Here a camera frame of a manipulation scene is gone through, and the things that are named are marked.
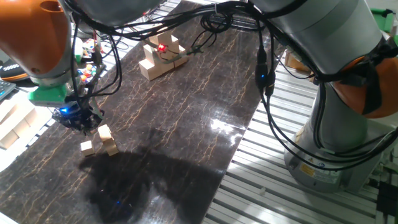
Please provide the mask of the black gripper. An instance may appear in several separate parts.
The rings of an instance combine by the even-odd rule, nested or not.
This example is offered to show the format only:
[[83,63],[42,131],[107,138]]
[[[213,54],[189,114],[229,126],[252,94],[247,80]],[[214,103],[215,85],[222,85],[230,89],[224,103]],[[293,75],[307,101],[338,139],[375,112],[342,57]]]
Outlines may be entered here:
[[89,131],[94,131],[104,119],[104,110],[97,110],[90,105],[83,105],[82,108],[77,104],[56,108],[52,114],[52,118],[65,126],[80,133],[85,132],[85,126]]

